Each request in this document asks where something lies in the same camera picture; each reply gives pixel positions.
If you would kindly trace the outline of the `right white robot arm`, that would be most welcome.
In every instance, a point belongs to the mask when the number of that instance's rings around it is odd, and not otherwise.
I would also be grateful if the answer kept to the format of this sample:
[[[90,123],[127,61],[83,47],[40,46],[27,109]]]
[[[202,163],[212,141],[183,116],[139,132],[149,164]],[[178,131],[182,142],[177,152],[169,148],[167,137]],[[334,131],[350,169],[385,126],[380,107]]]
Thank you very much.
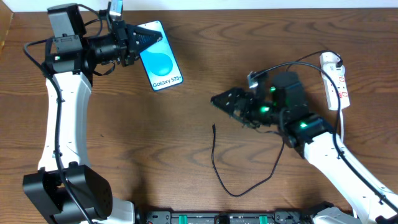
[[[243,125],[276,125],[284,143],[315,166],[352,206],[356,216],[324,203],[304,215],[307,223],[397,223],[397,194],[375,178],[343,144],[333,127],[310,112],[303,85],[294,72],[273,78],[272,99],[260,85],[254,92],[232,88],[211,104]]]

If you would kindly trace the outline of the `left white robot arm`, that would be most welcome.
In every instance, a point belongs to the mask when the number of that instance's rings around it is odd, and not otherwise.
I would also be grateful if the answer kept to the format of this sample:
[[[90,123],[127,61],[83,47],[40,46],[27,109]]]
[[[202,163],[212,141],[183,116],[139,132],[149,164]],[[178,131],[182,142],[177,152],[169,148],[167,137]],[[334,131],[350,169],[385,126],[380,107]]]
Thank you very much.
[[[24,176],[23,190],[48,223],[136,223],[134,204],[114,197],[109,182],[90,166],[88,102],[98,65],[132,65],[163,36],[125,23],[121,1],[96,12],[108,33],[89,36],[80,8],[48,8],[53,36],[42,41],[45,59],[37,64],[49,97],[47,134],[37,171]]]

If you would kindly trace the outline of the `blue Galaxy smartphone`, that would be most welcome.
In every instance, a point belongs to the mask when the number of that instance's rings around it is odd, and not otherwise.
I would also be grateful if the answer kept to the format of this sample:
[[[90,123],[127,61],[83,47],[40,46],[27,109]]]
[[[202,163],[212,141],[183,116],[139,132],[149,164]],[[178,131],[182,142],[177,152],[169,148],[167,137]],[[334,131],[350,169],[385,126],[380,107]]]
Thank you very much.
[[[158,42],[140,54],[152,90],[160,91],[183,83],[182,73],[162,23],[153,21],[140,24],[139,27],[162,34],[162,38]]]

